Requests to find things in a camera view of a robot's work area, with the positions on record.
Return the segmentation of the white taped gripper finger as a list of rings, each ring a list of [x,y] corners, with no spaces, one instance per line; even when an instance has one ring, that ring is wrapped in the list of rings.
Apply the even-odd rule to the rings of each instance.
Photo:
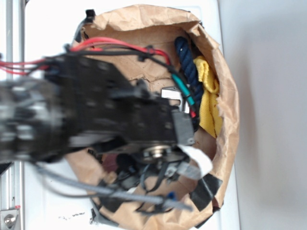
[[[192,146],[178,145],[189,157],[189,162],[182,161],[176,173],[192,180],[200,180],[213,169],[211,159],[201,150]]]

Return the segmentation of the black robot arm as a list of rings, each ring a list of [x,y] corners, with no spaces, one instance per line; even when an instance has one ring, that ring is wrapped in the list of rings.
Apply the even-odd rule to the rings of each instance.
[[[48,60],[43,79],[0,84],[0,160],[55,161],[94,149],[117,170],[147,167],[198,180],[213,165],[193,147],[191,117],[111,63],[73,54]]]

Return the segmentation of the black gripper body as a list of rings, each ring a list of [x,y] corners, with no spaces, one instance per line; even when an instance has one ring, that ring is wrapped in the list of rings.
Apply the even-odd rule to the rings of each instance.
[[[185,155],[178,145],[194,142],[194,127],[190,117],[166,98],[135,100],[126,112],[124,152],[143,164],[158,161],[181,161]]]

